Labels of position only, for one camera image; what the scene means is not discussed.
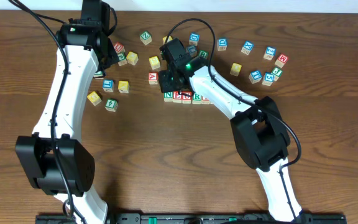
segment cable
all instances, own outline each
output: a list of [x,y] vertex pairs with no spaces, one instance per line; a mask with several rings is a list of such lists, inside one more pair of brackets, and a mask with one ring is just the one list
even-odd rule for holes
[[[26,9],[24,9],[23,7],[18,5],[16,2],[12,2],[12,1],[9,1],[9,2],[12,3],[14,6],[18,7],[19,9],[22,9],[23,11],[27,12]],[[41,15],[41,14],[38,14],[38,13],[34,13],[34,14],[37,15],[38,17],[41,17],[41,18],[44,18],[44,19],[49,19],[51,21],[60,22],[62,24],[66,23],[65,21],[61,21],[60,19],[56,19],[56,18],[53,18],[53,17],[44,16],[44,15]]]
[[[40,19],[39,16],[37,16],[33,11],[31,11],[28,7],[26,7],[24,4],[22,4],[19,0],[8,0],[8,1],[10,3],[12,3],[13,5],[17,6],[19,9],[22,9],[23,11],[28,12],[31,16],[33,16],[45,28],[45,30],[47,30],[47,32],[50,34],[52,39],[55,41],[55,43],[56,43],[57,47],[59,48],[59,51],[60,51],[60,53],[62,54],[62,57],[63,57],[63,61],[64,61],[64,64],[65,64],[65,69],[63,71],[63,78],[62,78],[62,82],[60,84],[59,91],[57,93],[56,101],[55,101],[55,104],[53,106],[52,118],[50,119],[50,143],[51,143],[53,155],[55,156],[57,168],[58,168],[58,170],[60,172],[60,175],[62,176],[63,183],[65,184],[66,193],[67,193],[67,196],[68,196],[68,201],[70,202],[70,208],[71,209],[70,209],[69,214],[67,214],[65,206],[63,207],[63,212],[65,213],[65,215],[67,215],[68,218],[73,218],[74,211],[76,210],[76,208],[74,206],[73,195],[71,194],[70,187],[68,186],[67,177],[66,177],[66,175],[65,175],[65,173],[63,171],[62,163],[60,162],[60,151],[58,151],[58,147],[56,145],[56,139],[55,139],[55,126],[56,126],[57,109],[58,109],[58,106],[59,106],[60,98],[62,97],[63,89],[64,89],[66,79],[67,79],[67,75],[68,75],[68,60],[67,60],[67,57],[66,57],[66,53],[64,52],[64,50],[60,46],[56,36],[49,29],[49,27]],[[77,215],[81,218],[81,220],[85,219],[79,212],[78,212]]]
[[111,34],[114,32],[114,30],[116,29],[116,27],[117,27],[117,15],[116,15],[116,11],[115,11],[112,7],[110,7],[110,11],[112,12],[112,15],[114,16],[114,20],[116,21],[116,23],[114,24],[114,26],[113,26],[112,28],[110,28],[110,30],[109,30],[109,35],[111,35]]
[[185,22],[188,22],[188,21],[198,21],[198,22],[202,22],[203,24],[205,24],[211,31],[212,33],[212,37],[213,37],[213,44],[212,44],[212,51],[211,51],[211,56],[209,58],[209,62],[208,62],[208,72],[209,72],[209,75],[212,79],[212,81],[214,81],[220,88],[222,88],[226,93],[230,94],[231,96],[233,96],[235,99],[237,99],[238,101],[242,102],[242,103],[245,103],[265,114],[268,114],[270,116],[272,116],[273,118],[275,118],[277,121],[279,121],[282,125],[284,125],[284,127],[288,130],[288,132],[292,135],[292,138],[294,139],[295,143],[296,143],[296,146],[298,148],[298,155],[296,156],[296,158],[291,161],[291,162],[288,162],[284,165],[281,165],[278,172],[280,174],[280,177],[281,177],[281,180],[282,180],[282,183],[283,183],[283,186],[284,186],[284,191],[285,191],[285,195],[287,196],[287,200],[288,200],[288,205],[290,206],[290,209],[291,209],[291,212],[292,212],[292,215],[293,215],[293,218],[294,220],[296,219],[296,215],[295,215],[295,212],[293,210],[293,207],[292,207],[292,204],[291,204],[291,200],[290,200],[290,196],[288,194],[288,190],[287,190],[287,186],[285,185],[285,181],[284,181],[284,176],[283,176],[283,168],[284,167],[288,167],[290,165],[293,165],[295,164],[296,162],[299,161],[301,155],[302,155],[302,148],[301,148],[301,143],[299,142],[299,139],[298,139],[298,136],[296,136],[295,132],[292,130],[291,127],[289,127],[289,125],[287,125],[286,122],[284,122],[282,119],[280,119],[278,117],[278,115],[273,112],[273,111],[270,111],[268,109],[265,109],[261,106],[258,106],[258,105],[255,105],[253,104],[252,102],[248,102],[244,99],[241,98],[241,96],[237,96],[235,93],[232,93],[230,90],[228,90],[224,85],[222,85],[222,83],[218,82],[218,80],[215,78],[215,76],[212,74],[211,72],[211,64],[212,64],[212,57],[214,55],[214,51],[215,51],[215,43],[216,43],[216,38],[215,38],[215,33],[214,33],[214,30],[212,29],[212,27],[204,20],[202,19],[198,19],[198,18],[190,18],[190,19],[185,19],[184,21],[181,21],[179,22],[177,25],[175,25],[171,31],[168,33],[167,35],[167,38],[165,39],[165,43],[164,44],[167,44],[167,41],[168,41],[168,38],[171,36],[171,33],[181,24],[185,23]]

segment cube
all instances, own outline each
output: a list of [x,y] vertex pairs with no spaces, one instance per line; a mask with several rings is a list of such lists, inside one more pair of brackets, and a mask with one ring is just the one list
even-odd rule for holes
[[152,70],[160,68],[160,60],[157,56],[150,57],[149,58],[150,65],[152,67]]
[[129,82],[128,81],[119,81],[118,82],[118,91],[120,93],[129,93]]
[[227,39],[226,38],[218,39],[218,51],[222,51],[226,49],[227,49]]
[[152,42],[152,35],[145,31],[140,35],[140,41],[142,41],[144,45],[147,45]]
[[274,64],[279,66],[280,68],[282,68],[286,64],[287,61],[288,61],[288,57],[285,56],[284,54],[280,54],[280,56],[278,56],[278,59],[276,60],[276,62]]
[[177,91],[173,92],[172,102],[181,103],[181,94],[179,94],[179,92],[177,92]]
[[206,59],[206,58],[208,58],[208,52],[206,52],[205,50],[200,50],[200,52],[198,53],[198,56]]
[[102,71],[98,71],[95,74],[93,74],[93,78],[95,79],[103,79],[104,76],[106,76]]
[[202,96],[201,97],[201,104],[211,104],[211,102],[207,98]]
[[103,90],[113,92],[114,82],[112,80],[103,80]]
[[173,92],[164,93],[164,101],[165,102],[172,102],[173,100]]
[[242,46],[241,52],[246,55],[249,55],[249,53],[251,53],[251,50],[253,48],[254,48],[254,44],[247,40],[246,43]]
[[114,44],[114,49],[116,50],[117,54],[119,53],[125,53],[125,48],[122,44],[120,44],[119,42],[117,42],[116,44]]
[[[165,44],[165,39],[167,39],[167,36],[162,38],[162,44]],[[167,43],[171,40],[172,40],[172,36],[169,36]]]
[[125,53],[119,53],[118,54],[118,59],[119,59],[119,62],[118,62],[119,66],[126,65],[128,63],[127,59],[125,57]]
[[149,84],[150,85],[158,84],[158,73],[157,72],[150,72],[149,73]]
[[96,105],[98,105],[100,102],[102,102],[102,99],[100,98],[100,96],[99,96],[95,91],[93,91],[92,93],[90,93],[90,94],[87,96],[87,99],[90,100],[90,102],[93,104],[93,106],[96,106]]
[[273,47],[267,47],[264,55],[264,59],[271,60],[274,57],[275,53],[276,53],[276,49],[274,49]]
[[191,92],[190,91],[182,91],[181,93],[181,103],[190,104],[191,103]]
[[271,86],[274,81],[274,75],[270,73],[265,73],[264,80],[262,81],[262,85]]
[[193,94],[193,104],[201,104],[201,95],[195,93]]
[[274,75],[274,81],[277,81],[278,78],[280,78],[281,74],[283,73],[283,70],[275,67],[272,71],[272,74]]
[[199,34],[191,33],[189,38],[189,44],[197,46],[199,39],[200,39]]
[[106,105],[104,107],[108,111],[116,112],[117,107],[118,107],[118,103],[117,103],[116,100],[109,99],[109,100],[107,100],[107,103],[106,103]]
[[259,70],[251,72],[251,74],[249,74],[249,80],[251,81],[252,84],[261,81],[261,79],[262,79],[262,74],[260,73]]
[[194,45],[190,45],[186,48],[186,52],[190,54],[190,56],[195,57],[197,56],[197,48]]
[[137,57],[137,54],[135,54],[134,52],[129,52],[127,55],[127,62],[130,63],[131,65],[136,65],[137,61],[139,60],[139,58]]
[[230,70],[230,75],[239,76],[241,67],[242,67],[242,65],[233,63],[231,70]]

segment yellow cube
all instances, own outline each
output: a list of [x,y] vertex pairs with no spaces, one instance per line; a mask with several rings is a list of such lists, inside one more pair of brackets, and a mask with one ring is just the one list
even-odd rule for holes
[[160,67],[160,60],[157,56],[149,58],[150,65],[152,66],[152,70],[158,69]]
[[98,105],[100,102],[102,102],[102,99],[100,98],[100,96],[95,92],[93,91],[92,93],[90,93],[88,96],[87,96],[87,99],[90,100],[90,102],[96,106]]
[[[165,44],[165,39],[166,39],[166,38],[167,38],[167,36],[165,36],[165,37],[162,38],[162,44]],[[171,40],[172,40],[172,36],[169,36],[167,43],[168,43],[169,41],[171,41]]]
[[119,81],[118,82],[118,91],[120,93],[129,93],[129,82],[128,81]]
[[137,57],[137,54],[134,52],[129,52],[127,55],[127,62],[131,65],[136,65],[139,58]]
[[242,65],[233,63],[231,67],[230,75],[239,76]]

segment wooden table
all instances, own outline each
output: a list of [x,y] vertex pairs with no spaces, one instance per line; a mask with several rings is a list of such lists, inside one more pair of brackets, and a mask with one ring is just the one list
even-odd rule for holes
[[[79,12],[42,12],[67,20]],[[139,54],[136,66],[112,66],[107,77],[129,80],[127,94],[105,93],[102,81],[90,91],[119,100],[116,113],[88,100],[83,145],[96,160],[94,185],[113,207],[144,213],[243,213],[266,210],[257,173],[237,154],[227,118],[213,105],[165,103],[149,85],[149,57],[159,55],[162,37],[177,22],[200,17],[226,37],[228,49],[216,52],[214,66],[241,90],[268,95],[296,131],[301,161],[290,167],[301,206],[312,212],[344,213],[358,223],[358,15],[118,12],[111,36]],[[52,30],[60,24],[49,22]],[[139,34],[148,30],[145,46]],[[201,35],[198,49],[211,51],[211,35],[189,22],[174,33],[186,45],[190,32]],[[240,53],[245,40],[255,44]],[[269,72],[266,46],[289,56],[283,76],[272,86],[250,84],[249,73]],[[61,212],[61,203],[33,189],[14,152],[19,135],[31,135],[45,106],[55,73],[56,45],[24,12],[0,11],[0,223],[33,223],[40,212]],[[242,64],[238,77],[229,74]],[[289,147],[296,155],[295,144]]]

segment white wall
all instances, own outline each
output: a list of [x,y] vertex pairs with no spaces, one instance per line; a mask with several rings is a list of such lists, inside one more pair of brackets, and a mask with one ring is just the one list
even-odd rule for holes
[[[345,12],[358,13],[358,0],[104,0],[118,11]],[[30,9],[80,10],[82,0],[22,0]],[[15,9],[0,0],[0,9]]]

